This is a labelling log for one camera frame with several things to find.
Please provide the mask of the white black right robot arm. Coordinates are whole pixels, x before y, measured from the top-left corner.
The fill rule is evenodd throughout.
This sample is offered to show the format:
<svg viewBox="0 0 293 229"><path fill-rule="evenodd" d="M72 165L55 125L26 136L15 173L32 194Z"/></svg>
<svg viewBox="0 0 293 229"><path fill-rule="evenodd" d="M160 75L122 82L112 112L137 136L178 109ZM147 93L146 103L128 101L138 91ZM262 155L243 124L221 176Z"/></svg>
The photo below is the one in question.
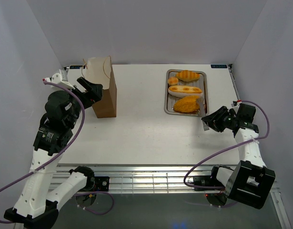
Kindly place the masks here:
<svg viewBox="0 0 293 229"><path fill-rule="evenodd" d="M230 129L239 152L239 163L232 169L223 165L212 168L209 184L220 194L208 194L212 205L224 206L228 199L261 209L275 181L275 172L265 165L257 138L258 126L253 123L256 108L235 102L233 108L222 106L216 112L202 118L212 130L223 132Z"/></svg>

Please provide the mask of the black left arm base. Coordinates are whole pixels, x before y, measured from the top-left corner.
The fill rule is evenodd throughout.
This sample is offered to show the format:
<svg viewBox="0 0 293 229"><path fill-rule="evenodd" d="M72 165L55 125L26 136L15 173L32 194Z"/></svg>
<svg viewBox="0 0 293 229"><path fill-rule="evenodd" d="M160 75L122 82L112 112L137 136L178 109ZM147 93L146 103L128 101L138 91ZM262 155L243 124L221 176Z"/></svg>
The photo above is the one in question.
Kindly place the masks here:
<svg viewBox="0 0 293 229"><path fill-rule="evenodd" d="M91 189L90 191L109 191L110 177L94 177L91 178Z"/></svg>

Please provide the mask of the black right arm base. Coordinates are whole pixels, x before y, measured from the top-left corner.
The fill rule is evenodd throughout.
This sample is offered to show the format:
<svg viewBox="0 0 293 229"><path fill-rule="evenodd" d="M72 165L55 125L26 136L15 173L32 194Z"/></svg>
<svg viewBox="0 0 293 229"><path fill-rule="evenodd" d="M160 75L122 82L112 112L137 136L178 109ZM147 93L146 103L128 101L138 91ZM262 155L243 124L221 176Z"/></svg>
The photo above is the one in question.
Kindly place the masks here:
<svg viewBox="0 0 293 229"><path fill-rule="evenodd" d="M195 191L205 191L205 190L224 190L222 183L213 179L211 176L193 176L188 178L188 183L201 186L201 187L194 187Z"/></svg>

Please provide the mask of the metal tongs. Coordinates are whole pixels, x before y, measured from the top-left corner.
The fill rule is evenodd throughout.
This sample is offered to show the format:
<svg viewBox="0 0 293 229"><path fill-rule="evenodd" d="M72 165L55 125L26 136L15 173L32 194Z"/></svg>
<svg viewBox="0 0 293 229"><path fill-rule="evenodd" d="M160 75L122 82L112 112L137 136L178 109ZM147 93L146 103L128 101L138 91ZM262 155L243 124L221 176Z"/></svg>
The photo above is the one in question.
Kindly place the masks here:
<svg viewBox="0 0 293 229"><path fill-rule="evenodd" d="M205 117L206 113L205 113L205 109L204 109L204 105L203 105L203 98L199 97L198 99L196 99L196 103L199 105L201 118ZM202 121L202 124L203 124L204 131L209 130L208 125L204 121Z"/></svg>

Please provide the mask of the breaded oval fake bread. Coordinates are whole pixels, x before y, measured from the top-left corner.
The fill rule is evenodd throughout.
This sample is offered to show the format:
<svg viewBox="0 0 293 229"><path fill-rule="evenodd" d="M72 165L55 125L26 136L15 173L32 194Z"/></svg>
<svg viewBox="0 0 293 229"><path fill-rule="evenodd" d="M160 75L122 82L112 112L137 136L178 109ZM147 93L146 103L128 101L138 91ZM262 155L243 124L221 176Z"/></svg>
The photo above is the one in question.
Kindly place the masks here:
<svg viewBox="0 0 293 229"><path fill-rule="evenodd" d="M174 104L173 110L180 113L195 112L200 108L199 104L196 102L198 98L199 97L196 95L184 97Z"/></svg>

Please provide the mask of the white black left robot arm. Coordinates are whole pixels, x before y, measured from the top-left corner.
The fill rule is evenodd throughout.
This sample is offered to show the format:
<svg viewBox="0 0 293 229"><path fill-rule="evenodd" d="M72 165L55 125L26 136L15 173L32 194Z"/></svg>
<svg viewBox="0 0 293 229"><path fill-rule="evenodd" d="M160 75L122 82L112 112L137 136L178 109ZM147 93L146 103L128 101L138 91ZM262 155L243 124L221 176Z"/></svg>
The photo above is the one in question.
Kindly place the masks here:
<svg viewBox="0 0 293 229"><path fill-rule="evenodd" d="M94 84L83 77L77 79L83 86L52 92L45 104L45 114L33 143L33 158L28 177L19 200L4 213L4 218L21 223L27 229L50 229L57 220L61 207L78 191L93 190L94 172L79 166L70 170L70 177L55 190L49 191L61 154L77 138L72 130L85 109L102 98L101 84Z"/></svg>

